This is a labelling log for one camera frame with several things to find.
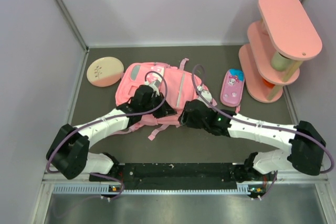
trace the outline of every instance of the round coaster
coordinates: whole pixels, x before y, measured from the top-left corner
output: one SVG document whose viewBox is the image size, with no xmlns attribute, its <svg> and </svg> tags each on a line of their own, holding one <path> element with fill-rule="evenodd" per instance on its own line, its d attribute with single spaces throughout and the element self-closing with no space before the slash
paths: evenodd
<svg viewBox="0 0 336 224">
<path fill-rule="evenodd" d="M 107 87 L 119 81 L 123 72 L 124 66 L 120 60 L 115 57 L 104 57 L 89 66 L 86 76 L 92 85 Z"/>
</svg>

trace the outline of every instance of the grey table surface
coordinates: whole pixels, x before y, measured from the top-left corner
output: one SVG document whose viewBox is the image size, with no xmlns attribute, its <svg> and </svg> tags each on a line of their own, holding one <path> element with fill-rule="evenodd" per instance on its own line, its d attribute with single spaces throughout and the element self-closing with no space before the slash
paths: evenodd
<svg viewBox="0 0 336 224">
<path fill-rule="evenodd" d="M 184 58 L 190 61 L 185 70 L 200 63 L 206 69 L 205 84 L 209 87 L 219 108 L 234 110 L 222 105 L 219 94 L 224 75 L 230 68 L 240 68 L 239 46 L 197 46 L 197 47 L 143 47 L 91 49 L 86 69 L 98 58 L 113 56 L 122 61 L 125 69 L 134 62 L 160 61 L 179 66 Z M 115 108 L 115 92 L 118 84 L 98 88 L 83 77 L 72 124 L 78 125 L 103 116 Z M 254 100 L 243 92 L 241 114 L 264 121 L 290 124 L 291 119 L 284 97 L 271 104 Z M 252 152 L 266 152 L 272 147 L 251 140 L 213 136 L 204 130 L 187 127 L 168 127 L 150 141 L 148 136 L 155 127 L 145 126 L 126 135 L 107 137 L 94 145 L 93 153 L 108 152 L 123 163 L 200 163 L 200 162 L 243 162 Z"/>
<path fill-rule="evenodd" d="M 126 195 L 108 203 L 52 195 L 45 224 L 327 224 L 315 185 L 276 184 L 262 201 L 244 195 Z"/>
</svg>

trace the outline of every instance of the purple cable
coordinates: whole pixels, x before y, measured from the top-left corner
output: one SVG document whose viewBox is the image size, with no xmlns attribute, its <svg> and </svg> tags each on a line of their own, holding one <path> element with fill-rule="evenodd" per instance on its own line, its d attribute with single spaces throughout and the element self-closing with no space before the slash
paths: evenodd
<svg viewBox="0 0 336 224">
<path fill-rule="evenodd" d="M 275 181 L 277 181 L 277 179 L 278 179 L 277 176 L 278 176 L 278 171 L 275 172 L 274 178 L 272 180 L 271 185 L 269 186 L 269 188 L 267 189 L 267 191 L 265 192 L 265 194 L 260 197 L 260 199 L 264 199 L 266 197 L 266 195 L 269 194 L 269 192 L 271 191 L 272 187 L 274 186 Z"/>
<path fill-rule="evenodd" d="M 197 64 L 194 68 L 193 68 L 193 71 L 192 71 L 192 82 L 193 82 L 193 86 L 194 86 L 194 89 L 196 90 L 196 93 L 199 95 L 199 97 L 201 97 L 203 99 L 203 101 L 209 105 L 213 110 L 217 111 L 219 114 L 231 119 L 231 120 L 234 120 L 234 121 L 237 121 L 239 123 L 245 123 L 247 125 L 250 125 L 250 126 L 257 126 L 257 124 L 255 123 L 250 123 L 250 122 L 246 122 L 244 120 L 241 120 L 241 119 L 237 119 L 237 118 L 234 118 L 232 116 L 230 116 L 229 114 L 219 110 L 218 108 L 216 108 L 215 106 L 213 106 L 211 103 L 209 103 L 201 94 L 201 92 L 197 89 L 197 85 L 195 83 L 195 71 L 198 67 L 201 67 L 203 71 L 204 70 L 204 67 L 200 64 Z M 303 136 L 305 137 L 306 139 L 312 141 L 313 143 L 315 143 L 316 145 L 318 145 L 325 153 L 326 155 L 328 156 L 328 158 L 330 159 L 330 167 L 326 170 L 322 170 L 320 173 L 328 173 L 330 171 L 332 171 L 334 169 L 334 166 L 335 166 L 335 162 L 334 162 L 334 159 L 331 155 L 331 153 L 321 144 L 319 143 L 316 139 L 314 139 L 313 137 L 307 135 L 307 134 L 304 134 L 302 132 L 298 132 L 298 131 L 295 131 L 295 130 L 291 130 L 291 129 L 286 129 L 286 128 L 282 128 L 282 127 L 276 127 L 276 126 L 268 126 L 268 125 L 263 125 L 262 128 L 265 128 L 265 129 L 270 129 L 270 130 L 281 130 L 281 131 L 287 131 L 287 132 L 290 132 L 290 133 L 293 133 L 293 134 L 298 134 L 300 136 Z"/>
<path fill-rule="evenodd" d="M 158 72 L 155 72 L 155 71 L 149 71 L 146 73 L 145 75 L 145 81 L 146 81 L 146 78 L 147 78 L 147 75 L 149 73 L 156 73 L 163 81 L 164 83 L 164 86 L 165 86 L 165 94 L 164 94 L 164 97 L 163 97 L 163 100 L 162 102 L 155 108 L 151 109 L 151 110 L 148 110 L 146 112 L 140 112 L 140 113 L 131 113 L 131 114 L 120 114 L 120 115 L 113 115 L 113 116 L 110 116 L 108 118 L 106 118 L 105 120 L 111 120 L 111 119 L 114 119 L 114 118 L 120 118 L 122 116 L 136 116 L 136 115 L 146 115 L 146 114 L 151 114 L 152 112 L 154 112 L 155 110 L 157 110 L 159 107 L 161 107 L 163 105 L 163 103 L 165 102 L 166 98 L 167 98 L 167 94 L 168 94 L 168 85 L 167 85 L 167 82 L 166 80 L 163 78 L 163 76 L 161 74 L 159 74 Z M 95 125 L 97 123 L 100 123 L 102 122 L 103 120 L 102 119 L 99 119 L 99 120 L 96 120 L 96 121 L 93 121 L 93 122 L 90 122 L 90 123 L 87 123 L 77 129 L 75 129 L 74 131 L 72 131 L 69 135 L 67 135 L 60 143 L 59 145 L 55 148 L 55 150 L 53 151 L 53 153 L 51 154 L 49 160 L 48 160 L 48 163 L 47 163 L 47 166 L 46 166 L 46 170 L 47 172 L 49 173 L 59 173 L 59 171 L 53 171 L 53 170 L 50 170 L 50 165 L 51 165 L 51 161 L 53 161 L 56 153 L 59 151 L 59 149 L 74 135 L 76 134 L 77 132 L 87 128 L 87 127 L 90 127 L 92 125 Z"/>
<path fill-rule="evenodd" d="M 122 180 L 119 180 L 119 179 L 116 179 L 116 178 L 112 178 L 110 176 L 106 176 L 104 174 L 99 174 L 99 173 L 90 173 L 92 176 L 96 176 L 96 177 L 100 177 L 100 178 L 104 178 L 104 179 L 109 179 L 109 180 L 113 180 L 115 182 L 119 182 L 121 184 L 121 189 L 119 191 L 119 193 L 117 195 L 115 195 L 112 199 L 115 200 L 115 199 L 118 199 L 122 192 L 125 190 L 125 184 Z"/>
</svg>

